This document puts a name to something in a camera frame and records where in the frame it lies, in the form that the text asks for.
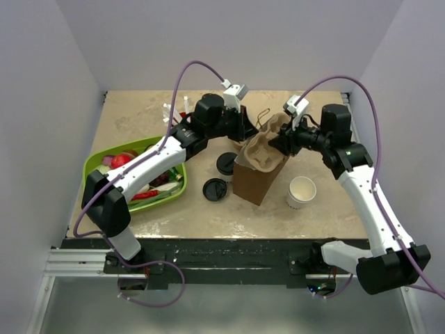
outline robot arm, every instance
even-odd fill
[[[286,109],[291,105],[292,103],[288,102],[284,107]],[[385,210],[400,235],[399,238],[422,269],[427,265],[430,253],[426,246],[416,246],[411,236],[403,229],[380,185],[377,183],[376,189],[371,188],[373,162],[363,145],[351,141],[349,110],[339,104],[324,106],[321,124],[317,127],[308,127],[302,111],[295,110],[292,116],[293,120],[282,126],[279,136],[272,139],[269,145],[285,155],[295,155],[302,148],[320,152],[324,164],[353,201],[371,247],[370,250],[362,250],[335,239],[319,241],[314,244],[308,260],[309,265],[320,267],[328,264],[356,274],[360,284],[369,294],[414,283],[419,275],[388,228],[373,197],[374,191],[379,192]],[[299,119],[298,126],[295,126],[295,118]]]
[[[147,155],[157,152],[142,162],[100,196],[87,211],[90,219],[100,228],[121,256],[132,261],[141,252],[139,241],[129,229],[131,220],[127,203],[146,184],[169,168],[179,165],[207,147],[209,139],[227,136],[234,141],[244,141],[258,133],[248,120],[241,99],[248,89],[245,85],[227,83],[224,99],[216,94],[206,94],[197,102],[193,113],[175,125],[162,150],[160,143],[131,162],[102,175],[98,170],[89,174],[83,192],[82,208],[91,198],[125,168],[137,164]]]

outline black cup lid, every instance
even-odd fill
[[[216,160],[216,169],[223,175],[233,175],[234,173],[234,160],[237,154],[233,152],[223,153]]]
[[[202,193],[208,200],[217,202],[227,194],[227,183],[222,179],[210,179],[204,183]]]

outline lime green container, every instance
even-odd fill
[[[120,145],[120,146],[115,146],[114,148],[109,148],[107,150],[93,154],[85,161],[85,163],[83,165],[83,187],[85,188],[86,177],[88,176],[88,174],[93,172],[94,169],[96,169],[97,167],[99,167],[102,164],[102,158],[104,156],[118,155],[123,150],[135,150],[138,154],[142,154],[147,146],[157,144],[161,140],[161,138],[162,137],[159,136],[159,137],[146,138],[146,139],[143,139],[140,141],[132,141],[130,143]],[[180,195],[182,195],[184,190],[186,190],[187,183],[188,183],[186,167],[184,164],[180,164],[180,165],[176,166],[176,169],[178,170],[178,172],[180,172],[184,176],[184,178],[183,178],[184,184],[182,185],[182,188],[178,192],[172,194],[171,196],[168,196],[167,198],[162,198],[160,200],[157,200],[156,202],[143,205],[142,207],[137,207],[137,208],[133,208],[133,209],[131,208],[129,210],[130,213],[141,212],[141,211],[144,211],[147,209],[151,209],[153,207],[158,207],[159,205],[171,202],[172,200],[175,200]]]

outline beige tabletop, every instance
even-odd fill
[[[178,94],[178,107],[183,106],[183,96],[188,96],[191,105],[205,93],[220,91],[183,90]],[[282,111],[282,105],[291,91],[250,91],[243,104],[248,109],[253,123],[265,108],[271,112],[264,117]],[[170,103],[169,90],[110,91],[97,128],[91,152],[165,133],[161,117],[162,104]],[[312,92],[307,96],[310,113],[320,119],[321,108],[329,103],[342,103],[338,92]],[[182,237],[182,238],[366,238],[362,223],[355,208],[340,184],[327,169],[321,155],[302,150],[297,157],[289,159],[277,176],[261,206],[234,195],[229,191],[224,200],[209,202],[202,195],[202,186],[218,176],[216,159],[234,146],[227,138],[209,141],[206,150],[186,162],[188,186],[176,201],[131,216],[131,229],[137,237]],[[286,204],[289,182],[304,175],[316,184],[317,194],[313,201],[299,210]],[[75,218],[80,212],[79,194],[74,209]],[[79,231],[96,230],[88,217],[84,217]]]

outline black metal frame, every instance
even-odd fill
[[[175,263],[189,284],[286,285],[307,286],[307,274],[327,274],[330,267],[308,268],[315,239],[139,239],[145,251],[144,261],[165,260]],[[345,243],[369,249],[367,239],[344,239]],[[103,239],[65,239],[64,249],[108,249]],[[123,267],[110,252],[104,273],[143,273],[143,269]],[[150,268],[149,289],[166,289],[180,283],[177,272],[169,267]]]

